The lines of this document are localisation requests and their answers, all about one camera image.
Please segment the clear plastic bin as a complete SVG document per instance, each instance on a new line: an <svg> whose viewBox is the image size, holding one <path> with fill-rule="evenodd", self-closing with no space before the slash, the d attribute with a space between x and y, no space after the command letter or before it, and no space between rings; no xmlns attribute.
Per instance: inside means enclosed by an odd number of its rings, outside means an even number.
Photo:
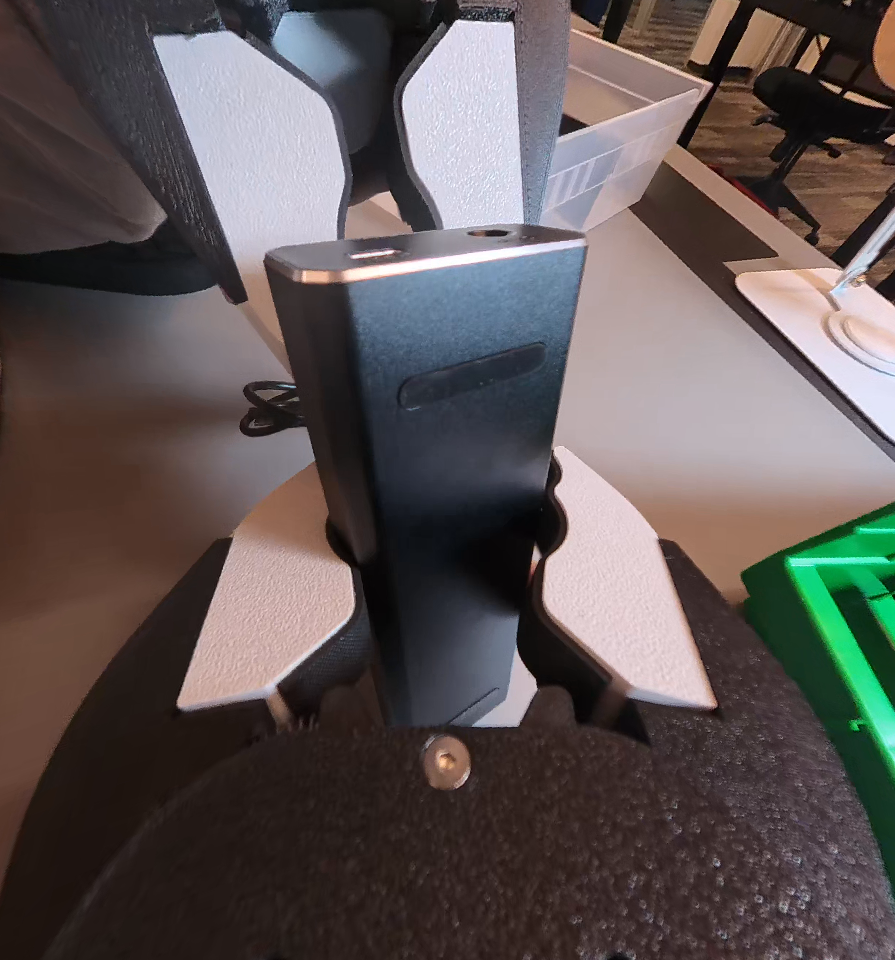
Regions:
<svg viewBox="0 0 895 960"><path fill-rule="evenodd" d="M543 226L589 232L643 198L712 85L572 30Z"/></svg>

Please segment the person's grey hoodie torso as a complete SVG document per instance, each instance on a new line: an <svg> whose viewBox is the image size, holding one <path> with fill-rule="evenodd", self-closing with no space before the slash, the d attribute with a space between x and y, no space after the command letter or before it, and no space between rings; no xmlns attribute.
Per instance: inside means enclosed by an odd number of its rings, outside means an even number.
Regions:
<svg viewBox="0 0 895 960"><path fill-rule="evenodd" d="M0 254L142 242L166 213L0 1Z"/></svg>

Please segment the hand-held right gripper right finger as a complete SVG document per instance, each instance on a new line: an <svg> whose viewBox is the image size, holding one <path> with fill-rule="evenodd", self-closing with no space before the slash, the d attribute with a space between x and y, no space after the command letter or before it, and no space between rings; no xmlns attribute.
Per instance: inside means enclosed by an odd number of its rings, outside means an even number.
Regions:
<svg viewBox="0 0 895 960"><path fill-rule="evenodd" d="M651 524L564 446L552 452L516 649L573 718L615 726L636 704L711 714L718 698Z"/></svg>

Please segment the white board stand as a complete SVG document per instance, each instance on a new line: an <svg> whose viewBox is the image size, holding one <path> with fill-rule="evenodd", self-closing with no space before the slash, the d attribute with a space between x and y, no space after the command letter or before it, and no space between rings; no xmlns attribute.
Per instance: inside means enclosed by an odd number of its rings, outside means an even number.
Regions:
<svg viewBox="0 0 895 960"><path fill-rule="evenodd" d="M895 236L895 207L840 272L744 272L735 285L886 440L895 445L895 305L868 284Z"/></svg>

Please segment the green plastic bin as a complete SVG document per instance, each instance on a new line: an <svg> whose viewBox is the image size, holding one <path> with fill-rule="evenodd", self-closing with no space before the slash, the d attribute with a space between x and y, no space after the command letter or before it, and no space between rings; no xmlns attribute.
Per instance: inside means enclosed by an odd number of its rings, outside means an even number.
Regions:
<svg viewBox="0 0 895 960"><path fill-rule="evenodd" d="M838 746L895 884L895 503L742 581L749 621Z"/></svg>

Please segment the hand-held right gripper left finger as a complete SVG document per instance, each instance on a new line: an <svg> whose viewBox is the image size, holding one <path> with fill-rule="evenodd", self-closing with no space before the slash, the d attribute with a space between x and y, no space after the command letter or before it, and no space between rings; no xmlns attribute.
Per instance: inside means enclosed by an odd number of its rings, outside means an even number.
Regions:
<svg viewBox="0 0 895 960"><path fill-rule="evenodd" d="M335 551L312 463L235 529L177 696L184 713L278 697L296 718L320 713L373 657L357 570Z"/></svg>

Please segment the dark grey usb hub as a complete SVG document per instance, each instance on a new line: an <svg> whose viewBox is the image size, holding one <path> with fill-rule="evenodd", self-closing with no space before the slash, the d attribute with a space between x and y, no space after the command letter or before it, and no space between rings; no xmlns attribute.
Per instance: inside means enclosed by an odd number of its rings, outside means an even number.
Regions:
<svg viewBox="0 0 895 960"><path fill-rule="evenodd" d="M507 696L587 250L503 223L266 255L393 726Z"/></svg>

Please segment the black office chair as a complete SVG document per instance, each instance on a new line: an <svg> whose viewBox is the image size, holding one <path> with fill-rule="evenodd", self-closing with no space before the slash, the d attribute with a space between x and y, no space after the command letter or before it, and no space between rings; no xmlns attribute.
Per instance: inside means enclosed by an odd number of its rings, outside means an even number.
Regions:
<svg viewBox="0 0 895 960"><path fill-rule="evenodd" d="M806 242L817 246L821 224L791 191L787 179L805 153L816 149L841 157L838 143L882 147L895 136L895 115L882 106L854 102L829 90L814 75L792 67L773 67L753 84L753 95L767 108L754 126L769 125L783 138L769 154L766 176L741 176L741 186L773 214L787 210L809 227Z"/></svg>

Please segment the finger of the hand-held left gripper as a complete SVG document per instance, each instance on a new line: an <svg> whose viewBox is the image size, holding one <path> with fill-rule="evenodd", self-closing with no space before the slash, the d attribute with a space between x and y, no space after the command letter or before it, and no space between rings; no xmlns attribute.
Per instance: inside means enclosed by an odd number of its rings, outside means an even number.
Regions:
<svg viewBox="0 0 895 960"><path fill-rule="evenodd" d="M515 25L440 24L393 91L389 185L413 232L524 222Z"/></svg>
<svg viewBox="0 0 895 960"><path fill-rule="evenodd" d="M351 168L328 94L291 63L229 31L153 38L227 250L240 309L291 370L268 253L344 236Z"/></svg>

